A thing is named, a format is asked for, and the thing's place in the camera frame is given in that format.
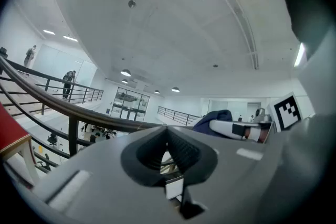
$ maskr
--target recessed light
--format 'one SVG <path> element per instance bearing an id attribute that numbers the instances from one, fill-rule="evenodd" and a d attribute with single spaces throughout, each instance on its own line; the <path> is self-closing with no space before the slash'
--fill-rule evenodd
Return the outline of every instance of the recessed light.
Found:
<path id="1" fill-rule="evenodd" d="M 130 8 L 134 8 L 134 7 L 136 6 L 135 1 L 134 1 L 134 0 L 129 0 L 129 1 L 128 1 L 128 6 L 129 6 Z"/>
<path id="2" fill-rule="evenodd" d="M 48 34 L 51 34 L 51 35 L 54 35 L 54 34 L 55 34 L 54 32 L 51 32 L 51 31 L 48 31 L 48 30 L 44 30 L 44 29 L 43 29 L 43 31 L 46 32 L 46 33 L 48 33 Z"/>
<path id="3" fill-rule="evenodd" d="M 63 36 L 64 38 L 66 38 L 66 39 L 70 39 L 70 40 L 73 40 L 73 41 L 75 41 L 75 42 L 78 42 L 78 40 L 76 40 L 76 39 L 74 39 L 74 38 L 72 38 L 72 37 L 67 37 L 67 36 Z"/>
<path id="4" fill-rule="evenodd" d="M 294 67 L 297 67 L 300 64 L 304 51 L 305 51 L 304 45 L 303 45 L 303 43 L 301 43 L 300 44 L 299 53 L 298 53 L 298 55 L 296 57 L 296 61 L 295 61 Z"/>
<path id="5" fill-rule="evenodd" d="M 122 73 L 126 77 L 130 77 L 131 76 L 131 71 L 128 70 L 128 69 L 123 69 L 120 73 Z"/>

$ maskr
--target railing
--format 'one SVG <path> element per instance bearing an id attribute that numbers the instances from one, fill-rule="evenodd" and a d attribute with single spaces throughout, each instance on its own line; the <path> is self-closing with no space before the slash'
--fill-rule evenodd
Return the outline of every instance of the railing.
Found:
<path id="1" fill-rule="evenodd" d="M 129 120 L 124 120 L 124 119 L 114 119 L 109 116 L 103 115 L 101 113 L 90 111 L 80 106 L 74 105 L 75 103 L 84 103 L 84 102 L 100 100 L 103 94 L 102 90 L 91 88 L 91 87 L 86 87 L 86 86 L 68 82 L 68 81 L 63 81 L 61 79 L 42 74 L 40 72 L 31 70 L 29 68 L 25 68 L 11 61 L 5 60 L 1 56 L 0 56 L 0 69 L 3 69 L 3 71 L 9 77 L 9 78 L 0 77 L 0 90 L 1 90 L 0 93 L 4 94 L 10 101 L 10 103 L 4 104 L 4 106 L 15 106 L 21 112 L 20 115 L 23 114 L 27 116 L 29 119 L 31 119 L 33 122 L 35 122 L 37 125 L 44 128 L 48 132 L 56 134 L 57 136 L 68 140 L 69 154 L 63 151 L 60 151 L 54 148 L 53 146 L 48 145 L 41 139 L 37 138 L 34 134 L 31 134 L 31 138 L 33 141 L 35 141 L 37 144 L 41 145 L 42 147 L 48 149 L 49 151 L 61 157 L 70 158 L 74 156 L 78 151 L 77 145 L 89 146 L 92 144 L 89 141 L 78 138 L 79 121 L 84 122 L 84 123 L 89 123 L 89 124 L 99 126 L 99 127 L 105 127 L 105 128 L 113 129 L 116 131 L 123 131 L 123 132 L 129 132 L 129 133 L 135 132 L 138 130 L 161 126 L 160 124 L 136 122 L 136 121 L 129 121 Z M 17 72 L 17 70 L 19 72 L 24 72 L 24 73 L 32 74 L 34 76 L 45 78 L 47 79 L 47 82 L 46 84 L 36 84 L 36 85 L 29 83 L 23 77 L 22 74 Z M 25 92 L 7 91 L 3 86 L 3 81 L 14 82 Z M 71 92 L 69 93 L 70 100 L 80 100 L 80 101 L 72 103 L 71 101 L 68 100 L 66 102 L 60 98 L 57 98 L 57 96 L 60 96 L 62 94 L 57 94 L 57 93 L 52 94 L 52 93 L 47 92 L 47 90 L 51 88 L 50 86 L 51 81 L 66 82 L 72 85 Z M 79 91 L 75 89 L 75 87 L 84 88 L 84 90 L 82 90 L 84 91 L 84 94 L 79 94 L 79 95 L 82 95 L 83 97 L 74 98 L 74 99 L 71 98 L 72 96 L 76 95 L 76 94 L 73 94 L 74 91 Z M 44 112 L 46 109 L 53 109 L 63 115 L 68 116 L 69 117 L 68 134 L 60 130 L 57 130 L 56 128 L 48 125 L 47 123 L 43 122 L 39 118 L 35 117 L 33 113 L 37 111 L 27 111 L 25 108 L 23 108 L 23 105 L 27 103 L 17 102 L 13 98 L 12 94 L 26 94 L 26 95 L 30 95 L 31 97 L 35 98 L 37 101 L 34 103 L 41 103 L 43 105 L 43 107 L 38 111 Z M 53 166 L 53 167 L 57 166 L 56 163 L 42 157 L 36 152 L 34 152 L 34 155 L 40 160 L 42 160 L 43 162 L 48 163 L 50 166 Z M 42 170 L 43 172 L 48 172 L 48 170 L 42 169 L 40 168 L 40 166 L 38 166 L 37 168 Z"/>
<path id="2" fill-rule="evenodd" d="M 159 106 L 158 114 L 171 119 L 172 121 L 179 122 L 181 124 L 184 124 L 185 126 L 193 123 L 195 120 L 199 119 L 199 116 L 194 116 L 186 113 L 182 113 L 179 111 L 163 108 L 162 106 Z"/>

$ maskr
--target ceiling light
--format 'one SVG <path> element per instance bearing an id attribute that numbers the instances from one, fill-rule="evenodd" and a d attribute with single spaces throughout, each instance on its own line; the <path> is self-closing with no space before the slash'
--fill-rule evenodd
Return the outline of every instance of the ceiling light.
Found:
<path id="1" fill-rule="evenodd" d="M 298 53 L 298 56 L 296 57 L 296 61 L 295 61 L 295 64 L 294 64 L 295 67 L 297 67 L 300 64 L 304 51 L 305 51 L 304 45 L 303 45 L 303 43 L 301 43 L 299 53 Z"/>
<path id="2" fill-rule="evenodd" d="M 78 42 L 78 40 L 76 40 L 76 39 L 74 39 L 74 38 L 72 38 L 72 37 L 67 37 L 67 36 L 63 36 L 64 38 L 66 38 L 66 39 L 70 39 L 70 40 L 73 40 L 73 41 L 75 41 L 75 42 Z"/>
<path id="3" fill-rule="evenodd" d="M 135 3 L 134 0 L 129 0 L 129 1 L 128 1 L 128 6 L 129 6 L 130 8 L 134 8 L 135 5 L 136 5 L 136 3 Z"/>
<path id="4" fill-rule="evenodd" d="M 173 91 L 173 92 L 180 92 L 180 89 L 179 89 L 178 87 L 174 87 L 174 88 L 172 89 L 172 91 Z"/>
<path id="5" fill-rule="evenodd" d="M 120 73 L 122 73 L 126 77 L 131 76 L 131 72 L 128 69 L 123 69 Z"/>
<path id="6" fill-rule="evenodd" d="M 55 33 L 54 32 L 51 32 L 51 31 L 48 31 L 48 30 L 43 30 L 44 32 L 48 33 L 48 34 L 52 34 L 54 35 Z"/>

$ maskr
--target metal railing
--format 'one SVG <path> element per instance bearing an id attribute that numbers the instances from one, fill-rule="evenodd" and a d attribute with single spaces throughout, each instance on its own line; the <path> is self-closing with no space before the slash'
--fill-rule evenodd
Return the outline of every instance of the metal railing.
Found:
<path id="1" fill-rule="evenodd" d="M 159 106 L 158 114 L 168 119 L 171 119 L 172 121 L 176 121 L 181 124 L 184 124 L 185 126 L 193 123 L 195 120 L 200 118 L 200 116 L 194 116 L 194 115 L 182 113 L 182 112 L 175 111 L 172 109 L 163 108 L 162 106 Z"/>
<path id="2" fill-rule="evenodd" d="M 86 140 L 82 140 L 78 138 L 78 124 L 79 121 L 84 122 L 84 123 L 88 123 L 88 124 L 92 124 L 95 126 L 99 126 L 99 127 L 105 127 L 108 129 L 113 129 L 116 131 L 122 131 L 122 132 L 128 132 L 128 133 L 132 133 L 138 130 L 143 130 L 143 129 L 148 129 L 148 128 L 152 128 L 152 127 L 157 127 L 157 126 L 161 126 L 160 124 L 153 124 L 153 123 L 146 123 L 146 122 L 136 122 L 136 121 L 129 121 L 129 120 L 124 120 L 124 119 L 114 119 L 111 118 L 109 116 L 103 115 L 101 113 L 95 112 L 95 111 L 91 111 L 91 110 L 87 110 L 85 108 L 82 108 L 80 106 L 74 105 L 75 103 L 85 103 L 85 102 L 92 102 L 95 100 L 100 100 L 103 94 L 102 90 L 99 89 L 95 89 L 95 88 L 91 88 L 91 87 L 86 87 L 83 85 L 79 85 L 76 83 L 72 83 L 72 82 L 68 82 L 68 81 L 64 81 L 58 78 L 54 78 L 51 76 L 48 76 L 46 74 L 31 70 L 29 68 L 25 68 L 21 65 L 18 65 L 14 62 L 5 60 L 3 57 L 0 56 L 0 69 L 2 69 L 9 78 L 5 78 L 5 77 L 0 77 L 0 90 L 1 90 L 1 94 L 4 94 L 8 100 L 10 101 L 10 103 L 7 104 L 3 104 L 3 106 L 15 106 L 16 108 L 18 108 L 18 110 L 21 112 L 21 114 L 27 116 L 29 119 L 31 119 L 33 122 L 35 122 L 37 125 L 41 126 L 42 128 L 44 128 L 45 130 L 47 130 L 50 133 L 56 134 L 58 137 L 61 137 L 63 139 L 68 140 L 69 142 L 69 154 L 65 153 L 63 151 L 60 151 L 56 148 L 54 148 L 53 146 L 48 145 L 47 143 L 45 143 L 44 141 L 42 141 L 41 139 L 37 138 L 34 134 L 31 134 L 31 139 L 33 141 L 35 141 L 37 144 L 41 145 L 42 147 L 48 149 L 49 151 L 64 157 L 64 158 L 70 158 L 72 156 L 74 156 L 78 149 L 77 149 L 77 145 L 81 145 L 81 146 L 89 146 L 92 143 Z M 28 73 L 28 74 L 32 74 L 34 76 L 38 76 L 41 78 L 45 78 L 47 79 L 47 83 L 46 84 L 32 84 L 29 83 L 22 74 L 20 74 L 19 72 L 24 72 L 24 73 Z M 18 85 L 22 90 L 24 90 L 25 92 L 10 92 L 7 91 L 4 86 L 2 81 L 11 81 L 16 83 L 16 85 Z M 58 81 L 58 82 L 66 82 L 70 85 L 72 85 L 71 87 L 71 92 L 69 93 L 70 96 L 70 100 L 80 100 L 79 102 L 74 102 L 72 103 L 71 101 L 68 100 L 68 102 L 57 98 L 58 95 L 62 95 L 62 94 L 51 94 L 49 92 L 47 92 L 48 88 L 51 88 L 49 86 L 51 81 Z M 84 94 L 79 94 L 82 95 L 83 97 L 81 98 L 75 98 L 72 99 L 71 97 L 76 95 L 73 94 L 74 91 L 76 91 L 77 89 L 75 89 L 75 87 L 81 87 L 84 88 L 85 93 Z M 37 110 L 35 111 L 27 111 L 25 108 L 23 108 L 23 106 L 27 103 L 19 103 L 17 102 L 12 94 L 26 94 L 26 95 L 30 95 L 31 97 L 33 97 L 34 99 L 36 99 L 37 101 L 35 102 L 28 102 L 28 103 L 41 103 L 43 104 L 43 108 L 41 108 L 38 111 L 44 112 L 46 109 L 53 109 L 63 115 L 66 115 L 69 117 L 69 127 L 68 127 L 68 134 L 57 130 L 56 128 L 50 126 L 49 124 L 43 122 L 42 120 L 40 120 L 39 118 L 35 117 L 33 115 L 34 112 L 37 112 Z M 48 163 L 50 166 L 57 166 L 57 164 L 55 164 L 54 162 L 43 158 L 42 156 L 40 156 L 38 153 L 34 152 L 34 155 L 41 159 L 43 162 Z M 40 169 L 43 172 L 48 172 L 48 170 L 46 169 Z"/>

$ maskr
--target fluorescent light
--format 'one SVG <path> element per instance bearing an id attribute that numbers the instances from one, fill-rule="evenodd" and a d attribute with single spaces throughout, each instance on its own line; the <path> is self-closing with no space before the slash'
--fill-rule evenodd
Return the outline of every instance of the fluorescent light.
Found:
<path id="1" fill-rule="evenodd" d="M 48 33 L 48 34 L 52 34 L 54 35 L 55 33 L 54 32 L 51 32 L 51 31 L 48 31 L 48 30 L 43 30 L 44 32 Z"/>
<path id="2" fill-rule="evenodd" d="M 296 57 L 296 61 L 295 61 L 295 64 L 294 64 L 295 67 L 297 67 L 300 64 L 304 51 L 305 51 L 304 45 L 303 45 L 303 43 L 301 43 L 299 53 L 298 53 L 298 56 Z"/>
<path id="3" fill-rule="evenodd" d="M 78 40 L 76 40 L 76 39 L 74 39 L 74 38 L 72 38 L 72 37 L 67 37 L 67 36 L 63 36 L 64 38 L 66 38 L 66 39 L 70 39 L 70 40 L 73 40 L 73 41 L 75 41 L 75 42 L 78 42 Z"/>
<path id="4" fill-rule="evenodd" d="M 173 91 L 173 92 L 180 92 L 180 89 L 179 89 L 178 87 L 174 87 L 174 88 L 172 89 L 172 91 Z"/>
<path id="5" fill-rule="evenodd" d="M 131 71 L 128 70 L 128 69 L 123 69 L 120 73 L 122 73 L 126 77 L 130 77 L 131 76 Z"/>

